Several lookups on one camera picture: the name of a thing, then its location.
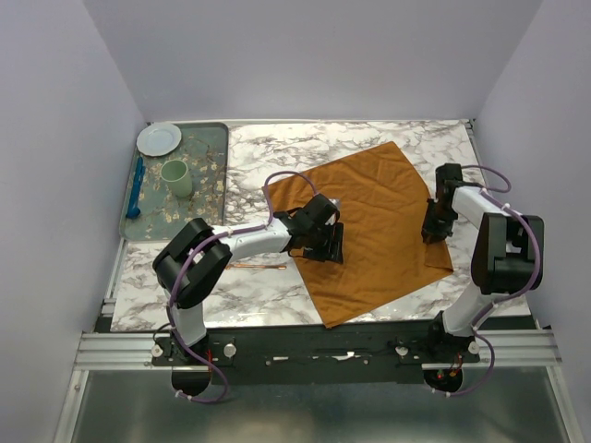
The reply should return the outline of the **orange-brown cloth napkin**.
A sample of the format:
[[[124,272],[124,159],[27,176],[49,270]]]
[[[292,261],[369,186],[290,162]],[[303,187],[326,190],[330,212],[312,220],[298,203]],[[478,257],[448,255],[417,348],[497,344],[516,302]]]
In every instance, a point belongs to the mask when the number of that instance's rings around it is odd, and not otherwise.
[[[393,142],[289,176],[269,186],[276,210],[305,205],[315,186],[341,200],[343,264],[295,263],[327,328],[452,275],[446,243],[426,245],[428,187]]]

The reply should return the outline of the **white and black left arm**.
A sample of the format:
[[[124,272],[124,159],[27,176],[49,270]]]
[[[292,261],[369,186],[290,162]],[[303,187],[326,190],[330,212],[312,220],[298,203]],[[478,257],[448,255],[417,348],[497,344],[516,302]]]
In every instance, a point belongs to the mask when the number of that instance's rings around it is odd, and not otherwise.
[[[301,250],[308,260],[344,262],[344,224],[335,210],[328,216],[299,208],[280,211],[267,223],[210,226],[190,221],[152,262],[157,281],[168,293],[167,316],[176,339],[173,353],[186,365],[204,355],[203,301],[225,268],[261,254]]]

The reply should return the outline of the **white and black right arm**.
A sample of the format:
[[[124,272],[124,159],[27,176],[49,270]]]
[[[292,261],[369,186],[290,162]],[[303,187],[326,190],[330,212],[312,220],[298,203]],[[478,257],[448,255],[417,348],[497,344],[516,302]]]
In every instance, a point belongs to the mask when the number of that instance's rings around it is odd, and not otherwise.
[[[466,352],[477,329],[503,303],[534,290],[541,282],[544,222],[496,200],[485,188],[459,178],[436,181],[422,226],[427,245],[452,236],[458,217],[477,228],[471,282],[451,307],[428,327],[427,355],[438,362]]]

